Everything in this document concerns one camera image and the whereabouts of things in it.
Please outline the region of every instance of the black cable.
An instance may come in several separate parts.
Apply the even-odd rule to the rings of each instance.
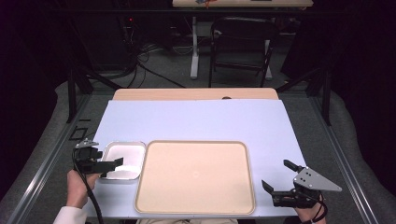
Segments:
[[[112,74],[112,75],[107,75],[107,74],[101,74],[103,77],[107,79],[117,79],[121,77],[127,77],[134,71],[135,65],[130,64],[129,67],[127,67],[124,71],[122,71],[120,74]]]
[[[136,87],[137,89],[139,89],[143,85],[143,82],[145,82],[145,79],[146,79],[146,70],[145,70],[145,74],[143,75],[142,82],[140,82],[140,85],[138,87]]]
[[[134,77],[132,78],[131,82],[128,84],[128,86],[126,87],[127,89],[131,88],[132,84],[134,83],[134,79],[136,78],[137,75],[137,67],[134,70]]]
[[[186,88],[185,86],[183,86],[183,85],[181,85],[181,84],[175,82],[174,80],[171,80],[171,79],[169,79],[169,78],[167,78],[167,77],[164,77],[164,76],[162,76],[162,75],[160,75],[160,74],[158,74],[158,73],[155,73],[155,72],[149,70],[147,67],[145,67],[145,66],[144,66],[142,63],[140,63],[140,62],[138,62],[137,65],[140,66],[141,68],[145,69],[146,71],[150,72],[152,75],[155,75],[155,76],[157,76],[157,77],[161,77],[161,78],[163,78],[163,79],[166,79],[166,80],[172,82],[173,84],[175,84],[175,85],[177,85],[177,86],[179,86],[179,87],[181,87],[181,88]]]
[[[78,169],[77,160],[76,160],[76,151],[77,151],[77,149],[74,148],[73,149],[73,153],[72,153],[72,160],[73,160],[74,169],[77,171],[78,175],[82,179],[82,182],[84,183],[85,187],[87,188],[88,197],[90,197],[90,199],[92,201],[92,204],[93,204],[93,206],[95,208],[96,215],[98,217],[99,223],[100,224],[104,224],[105,222],[103,221],[102,212],[100,210],[99,203],[96,201],[95,195],[93,194],[93,192],[91,190],[91,187],[90,187],[90,185],[87,182],[86,176],[84,174],[82,174],[81,171]]]
[[[304,193],[301,193],[301,192],[299,192],[299,194],[302,195],[302,196],[304,196],[304,197],[306,197],[306,198],[309,198],[309,199],[311,199],[311,200],[313,200],[313,201],[315,201],[315,202],[317,202],[317,203],[320,204],[320,208],[319,208],[319,210],[317,211],[317,213],[315,214],[315,216],[314,216],[311,220],[302,222],[302,224],[316,223],[316,222],[319,222],[319,221],[321,221],[323,218],[326,217],[327,212],[328,212],[328,208],[327,208],[327,205],[326,205],[322,200],[318,200],[318,199],[316,199],[316,198],[313,198],[313,197],[311,197],[311,196],[309,196],[309,195],[306,195],[306,194],[304,194]],[[320,217],[317,217],[322,207],[323,207],[323,213],[322,213],[322,215],[320,215]]]
[[[146,63],[149,61],[149,49],[141,49],[141,52],[137,55],[137,60],[139,60],[140,62]],[[141,59],[142,55],[146,55],[146,60]]]

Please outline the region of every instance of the wire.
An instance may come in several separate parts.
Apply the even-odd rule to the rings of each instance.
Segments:
[[[186,17],[184,17],[184,21],[186,22],[186,24],[187,24],[187,26],[189,27],[189,29],[190,29],[190,31],[191,31],[191,34],[192,34],[192,33],[193,33],[192,28],[191,28],[191,26],[190,26],[190,23],[187,21],[187,18],[186,18]]]
[[[322,200],[318,200],[318,199],[316,199],[316,198],[313,198],[313,197],[311,197],[311,196],[309,196],[309,195],[306,195],[306,194],[304,194],[304,193],[301,193],[301,192],[298,192],[300,195],[302,195],[302,196],[304,196],[304,197],[306,197],[306,198],[309,198],[309,199],[311,199],[311,200],[313,200],[313,201],[315,201],[315,202],[317,202],[317,203],[319,203],[320,204],[320,208],[319,208],[319,210],[317,211],[317,213],[315,214],[315,216],[311,219],[311,220],[308,220],[308,221],[306,221],[306,222],[303,222],[302,224],[305,224],[305,223],[316,223],[316,222],[319,222],[319,221],[321,221],[323,218],[325,218],[326,217],[326,215],[327,215],[327,212],[328,212],[328,208],[327,208],[327,205],[322,201]],[[319,192],[320,193],[320,195],[319,195],[319,198],[323,198],[323,194],[321,193],[321,192]],[[320,215],[320,217],[318,217],[318,214],[319,214],[319,212],[320,212],[320,210],[323,208],[323,213]]]
[[[129,41],[131,42],[131,45],[134,44],[134,41],[132,40],[132,36],[134,36],[134,29],[131,32],[131,38],[129,38]]]
[[[77,152],[77,149],[73,148],[72,160],[73,160],[74,169],[77,171],[78,175],[82,179],[82,182],[84,183],[85,187],[87,188],[88,197],[90,197],[90,199],[92,201],[92,204],[93,204],[93,206],[95,208],[96,215],[98,217],[99,223],[100,224],[104,224],[103,217],[102,217],[102,212],[101,212],[100,207],[99,207],[99,203],[96,201],[95,195],[93,194],[93,192],[91,190],[91,187],[90,187],[90,185],[87,182],[86,176],[84,174],[82,174],[81,171],[78,169],[77,160],[76,160],[76,152]]]
[[[143,60],[143,59],[141,58],[143,55],[146,56],[146,59],[145,59],[145,60]],[[144,51],[144,52],[142,52],[141,54],[137,55],[137,60],[139,60],[140,62],[143,62],[143,63],[148,62],[148,61],[149,61],[149,51]]]
[[[145,82],[145,79],[146,79],[146,70],[145,70],[145,73],[144,73],[144,75],[143,75],[143,80],[142,80],[142,82],[140,82],[140,85],[139,85],[138,87],[136,87],[137,89],[139,89],[139,88],[143,85],[143,82]]]
[[[128,86],[126,87],[127,89],[131,88],[132,84],[134,83],[134,79],[136,78],[137,75],[137,67],[134,70],[134,77],[132,78],[131,82],[128,84]]]
[[[203,43],[204,41],[206,41],[206,40],[208,40],[208,39],[210,39],[210,37],[204,37],[204,38],[202,38],[202,39],[197,43],[197,46],[199,46],[201,43]],[[179,51],[177,51],[177,49],[189,49],[189,50],[188,50],[187,52],[179,52]],[[184,55],[184,54],[188,54],[188,53],[192,52],[192,50],[193,50],[193,45],[189,45],[189,46],[178,46],[178,47],[173,46],[173,47],[172,47],[172,50],[173,50],[175,53],[179,54],[179,55]]]
[[[161,48],[160,46],[158,46],[156,44],[146,44],[145,46],[143,46],[142,51],[143,51],[143,53],[150,53],[152,51],[161,50],[161,49],[163,49],[163,48]]]
[[[169,82],[172,82],[173,84],[175,84],[175,85],[177,85],[177,86],[179,86],[179,87],[181,87],[181,88],[186,88],[185,86],[183,86],[183,85],[181,85],[181,84],[175,82],[174,80],[171,80],[171,79],[169,79],[169,78],[167,78],[167,77],[164,77],[164,76],[162,76],[162,75],[160,75],[160,74],[158,74],[158,73],[155,73],[155,72],[149,70],[147,67],[145,67],[145,66],[144,66],[142,63],[140,63],[140,62],[138,62],[137,65],[140,66],[141,68],[145,69],[146,71],[150,72],[152,75],[155,75],[155,76],[157,76],[157,77],[161,77],[161,78],[163,78],[163,79],[165,79],[165,80],[168,80]]]
[[[111,80],[111,79],[116,79],[116,78],[120,78],[120,77],[127,77],[128,75],[130,75],[133,71],[134,71],[134,68],[135,68],[135,65],[133,65],[132,64],[132,59],[131,59],[131,61],[130,61],[130,66],[129,67],[127,67],[123,72],[121,72],[120,74],[115,74],[115,75],[106,75],[106,74],[100,74],[101,76],[103,76],[103,77],[105,77],[105,78],[107,78],[107,79],[109,79],[109,80]]]

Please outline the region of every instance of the table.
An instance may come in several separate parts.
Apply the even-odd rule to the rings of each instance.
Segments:
[[[220,100],[223,97],[232,99]],[[195,111],[194,119],[191,119],[188,111]],[[243,113],[248,118],[251,116],[255,118],[228,122],[227,119],[233,118],[233,113],[237,115]],[[202,122],[202,118],[208,116],[213,118]],[[189,123],[188,132],[183,126],[185,122]],[[276,122],[278,126],[268,128],[271,122]],[[232,128],[234,123],[238,126],[238,131]],[[264,179],[276,190],[293,188],[292,179],[296,173],[283,166],[283,160],[288,159],[304,165],[304,158],[286,109],[278,100],[275,90],[257,88],[118,90],[107,106],[93,141],[100,144],[99,150],[103,150],[112,141],[142,141],[148,144],[153,140],[167,139],[233,139],[244,142],[249,148],[256,209],[248,216],[231,217],[283,217],[295,214],[291,208],[273,207],[271,196],[261,187],[261,181]],[[98,180],[93,192],[100,204],[103,217],[120,219],[229,217],[205,214],[138,213],[134,208],[137,186],[138,179]],[[96,216],[91,202],[84,209],[90,217]]]
[[[271,1],[251,1],[251,0],[217,0],[210,2],[209,7],[312,7],[312,0],[271,0]],[[205,7],[205,4],[198,4],[193,0],[174,0],[173,7]],[[197,20],[192,17],[192,79],[198,78],[198,44],[197,44]],[[267,70],[267,78],[272,77],[271,70]]]

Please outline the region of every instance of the tan board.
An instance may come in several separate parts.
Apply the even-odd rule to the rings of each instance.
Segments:
[[[154,141],[136,194],[140,213],[248,215],[255,208],[241,142]]]

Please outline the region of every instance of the chair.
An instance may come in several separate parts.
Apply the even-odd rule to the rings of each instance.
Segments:
[[[211,27],[211,55],[209,85],[217,67],[256,71],[262,73],[260,87],[272,54],[272,40],[279,31],[273,22],[265,19],[224,17]]]

